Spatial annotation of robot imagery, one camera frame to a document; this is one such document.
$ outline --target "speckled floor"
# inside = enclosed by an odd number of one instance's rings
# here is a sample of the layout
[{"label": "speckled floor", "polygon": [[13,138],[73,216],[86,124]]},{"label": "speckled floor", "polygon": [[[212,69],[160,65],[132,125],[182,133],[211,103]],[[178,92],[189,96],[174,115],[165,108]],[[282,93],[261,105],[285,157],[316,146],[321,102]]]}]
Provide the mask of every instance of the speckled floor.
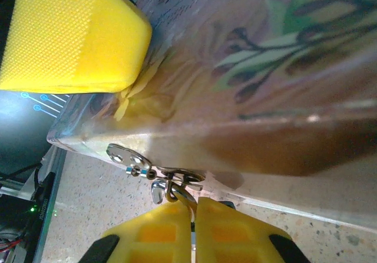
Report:
[{"label": "speckled floor", "polygon": [[[199,194],[231,198],[238,211],[286,230],[311,262],[377,262],[376,234],[253,206],[221,192]],[[154,207],[148,180],[69,152],[42,262],[77,262],[106,229]]]}]

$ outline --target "red wire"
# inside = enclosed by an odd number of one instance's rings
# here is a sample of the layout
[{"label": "red wire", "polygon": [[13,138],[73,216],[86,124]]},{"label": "red wire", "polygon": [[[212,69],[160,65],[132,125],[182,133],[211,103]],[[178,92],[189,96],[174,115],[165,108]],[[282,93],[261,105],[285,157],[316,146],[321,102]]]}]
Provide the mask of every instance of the red wire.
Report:
[{"label": "red wire", "polygon": [[15,247],[16,245],[18,245],[20,242],[22,241],[22,239],[19,239],[17,241],[12,241],[9,243],[9,245],[3,249],[0,249],[0,252],[4,252],[4,251],[7,251],[13,247]]}]

